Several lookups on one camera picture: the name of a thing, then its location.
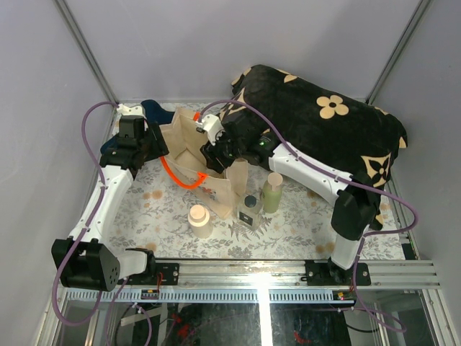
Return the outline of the beige canvas tote bag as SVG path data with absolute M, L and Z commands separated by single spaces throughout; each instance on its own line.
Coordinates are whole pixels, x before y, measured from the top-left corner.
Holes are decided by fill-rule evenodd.
M 194 116 L 195 112 L 179 107 L 171 123 L 160 126 L 169 150 L 161 163 L 178 186 L 193 192 L 217 216 L 226 219 L 246 192 L 249 164 L 237 159 L 222 173 L 208 169 L 200 152 L 207 136 L 196 131 Z

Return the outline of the green lotion pump bottle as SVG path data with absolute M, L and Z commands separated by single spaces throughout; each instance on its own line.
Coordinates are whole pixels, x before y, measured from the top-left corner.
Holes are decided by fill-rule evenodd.
M 283 177 L 276 172 L 269 173 L 262 188 L 261 199 L 265 213 L 275 213 L 282 197 Z

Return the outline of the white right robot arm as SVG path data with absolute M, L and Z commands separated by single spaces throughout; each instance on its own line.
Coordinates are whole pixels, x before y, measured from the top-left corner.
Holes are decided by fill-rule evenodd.
M 336 232 L 328 275 L 340 285 L 353 278 L 360 243 L 380 204 L 380 191 L 372 187 L 365 173 L 343 172 L 304 154 L 265 116 L 261 121 L 269 129 L 267 133 L 242 120 L 223 122 L 212 114 L 197 114 L 194 121 L 197 131 L 207 136 L 201 152 L 208 168 L 222 172 L 237 159 L 245 159 L 299 182 L 328 201 L 334 208 L 331 226 Z

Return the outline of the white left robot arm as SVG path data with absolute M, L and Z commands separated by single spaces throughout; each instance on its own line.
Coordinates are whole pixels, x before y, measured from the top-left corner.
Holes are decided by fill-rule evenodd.
M 58 279 L 67 288 L 111 291 L 118 281 L 134 276 L 150 284 L 158 274 L 153 251 L 110 248 L 108 234 L 120 204 L 137 173 L 148 161 L 169 152 L 159 124 L 143 116 L 123 115 L 119 131 L 104 145 L 100 180 L 81 221 L 67 239 L 54 241 L 51 254 Z

